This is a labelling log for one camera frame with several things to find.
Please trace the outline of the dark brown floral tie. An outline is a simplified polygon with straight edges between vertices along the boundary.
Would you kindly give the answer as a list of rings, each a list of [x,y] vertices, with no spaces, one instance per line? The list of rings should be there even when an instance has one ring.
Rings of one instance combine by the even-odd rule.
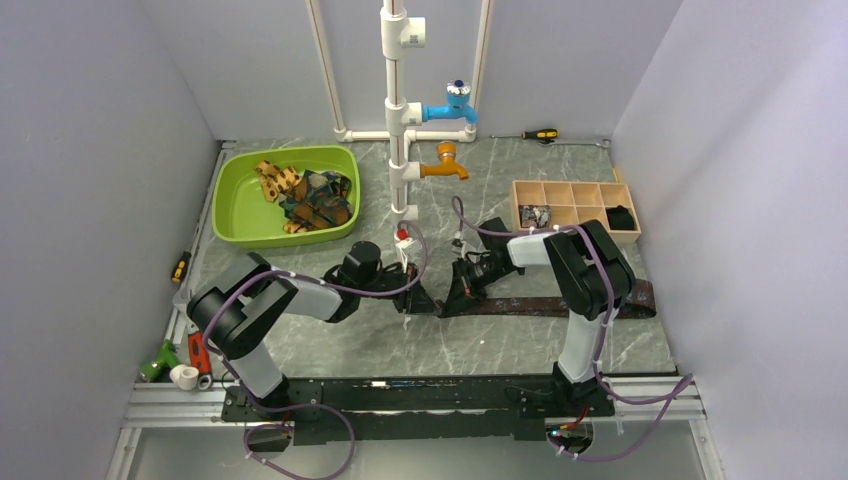
[[[569,307],[564,299],[558,297],[510,297],[488,298],[470,307],[457,316],[501,315],[558,317],[569,316]],[[619,308],[618,317],[622,319],[649,319],[657,316],[653,284],[645,279],[637,279],[635,287]]]

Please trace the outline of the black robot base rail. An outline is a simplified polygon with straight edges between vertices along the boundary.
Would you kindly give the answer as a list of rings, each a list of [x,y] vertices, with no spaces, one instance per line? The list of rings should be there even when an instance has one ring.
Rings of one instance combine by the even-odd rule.
[[[346,440],[510,437],[542,441],[549,427],[614,415],[599,387],[570,387],[553,373],[383,378],[292,378],[283,413],[237,386],[225,391],[226,423],[285,423],[297,446]]]

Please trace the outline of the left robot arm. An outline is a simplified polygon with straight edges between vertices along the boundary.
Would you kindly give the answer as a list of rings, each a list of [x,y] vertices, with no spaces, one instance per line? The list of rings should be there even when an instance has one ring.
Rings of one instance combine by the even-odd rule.
[[[274,268],[249,252],[195,293],[186,314],[248,394],[248,407],[264,420],[290,405],[290,382],[276,366],[264,340],[284,314],[339,323],[364,298],[387,299],[405,315],[436,314],[440,308],[420,283],[411,263],[384,265],[370,241],[353,244],[342,262],[313,280]]]

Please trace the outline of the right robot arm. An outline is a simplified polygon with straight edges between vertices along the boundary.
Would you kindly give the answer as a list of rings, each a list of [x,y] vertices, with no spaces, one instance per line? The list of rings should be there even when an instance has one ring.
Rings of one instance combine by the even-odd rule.
[[[499,218],[477,227],[484,246],[452,263],[452,281],[442,317],[481,306],[486,288],[513,272],[549,266],[569,311],[563,349],[553,367],[551,401],[574,415],[603,388],[597,376],[607,329],[617,317],[636,277],[618,246],[597,220],[569,230],[520,235]]]

